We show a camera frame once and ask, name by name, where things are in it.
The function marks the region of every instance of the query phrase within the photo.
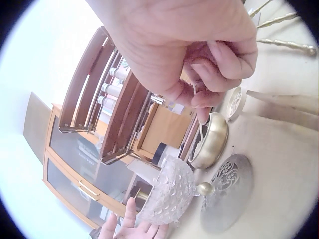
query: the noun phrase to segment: gold handle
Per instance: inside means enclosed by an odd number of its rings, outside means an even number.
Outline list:
[[[289,47],[291,49],[295,50],[301,50],[304,53],[314,56],[317,54],[316,48],[311,45],[306,45],[306,44],[298,44],[292,41],[281,41],[281,40],[270,40],[270,39],[259,39],[257,42],[261,42],[264,44],[269,44],[269,45],[277,45],[281,47]]]
[[[288,14],[282,16],[282,17],[274,18],[271,21],[264,22],[263,24],[257,26],[257,28],[271,26],[271,25],[273,25],[275,23],[280,23],[280,22],[283,22],[285,20],[291,20],[291,19],[294,19],[296,17],[298,17],[298,13],[296,13],[296,12],[288,13]]]
[[[99,199],[95,199],[95,198],[92,197],[90,194],[88,194],[86,191],[84,191],[84,190],[81,188],[81,186],[79,186],[78,189],[79,189],[82,193],[84,193],[85,195],[87,195],[89,198],[91,198],[92,200],[94,200],[94,201],[96,201],[96,202],[99,200]]]
[[[136,196],[134,197],[134,199],[135,199],[135,198],[139,198],[139,199],[142,199],[142,200],[146,201],[146,200],[148,199],[148,194],[142,192],[141,189],[139,189],[139,190],[137,191],[137,194],[136,194]]]
[[[259,8],[257,8],[256,10],[254,10],[251,14],[249,14],[249,16],[251,18],[253,18],[257,13],[259,13],[259,11],[266,6],[268,3],[270,3],[272,0],[268,0],[267,2],[265,2],[262,6],[260,6]]]
[[[82,180],[79,181],[79,184],[84,187],[86,190],[88,190],[90,193],[92,193],[93,195],[95,196],[99,196],[99,194],[96,194],[95,192],[93,192],[91,189],[89,189],[87,186],[85,186],[83,183],[82,183]]]

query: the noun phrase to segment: white lid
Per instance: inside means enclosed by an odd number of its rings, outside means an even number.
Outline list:
[[[103,92],[106,92],[108,86],[109,86],[109,84],[104,83],[104,84],[102,85],[102,89],[101,89],[101,90],[102,90]]]
[[[117,70],[116,68],[112,67],[112,68],[110,69],[110,71],[109,71],[110,75],[111,75],[111,76],[114,76],[114,73],[115,73],[116,70]]]
[[[98,97],[98,103],[99,104],[103,104],[103,100],[105,99],[105,97],[103,96],[103,95],[100,95],[99,97]]]

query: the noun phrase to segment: textured glass bowl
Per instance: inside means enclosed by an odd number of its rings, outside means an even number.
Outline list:
[[[139,218],[156,225],[178,223],[194,196],[198,195],[191,168],[179,158],[167,156]]]

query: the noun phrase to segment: cabinet handle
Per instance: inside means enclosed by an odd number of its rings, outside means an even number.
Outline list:
[[[84,187],[86,190],[88,190],[90,193],[92,193],[93,195],[95,196],[99,196],[99,194],[96,194],[95,192],[93,192],[91,189],[89,189],[87,186],[85,186],[83,183],[82,183],[82,180],[79,181],[79,184]]]
[[[88,194],[86,191],[84,191],[84,190],[81,188],[81,186],[79,186],[78,189],[79,189],[82,193],[84,193],[86,196],[88,196],[89,198],[91,198],[92,200],[94,200],[94,201],[96,201],[96,202],[99,200],[99,199],[95,199],[95,198],[92,197],[90,194]]]

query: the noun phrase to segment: wooden cabinet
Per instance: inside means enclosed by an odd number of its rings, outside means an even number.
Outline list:
[[[150,192],[152,186],[126,167],[132,160],[130,156],[112,165],[101,163],[94,145],[98,140],[95,135],[61,133],[58,127],[60,111],[58,105],[53,106],[46,139],[43,181],[91,227],[98,228],[104,223],[101,213],[105,210],[124,217],[132,187],[142,183],[147,185],[143,190]],[[99,121],[98,129],[106,128],[107,125]]]

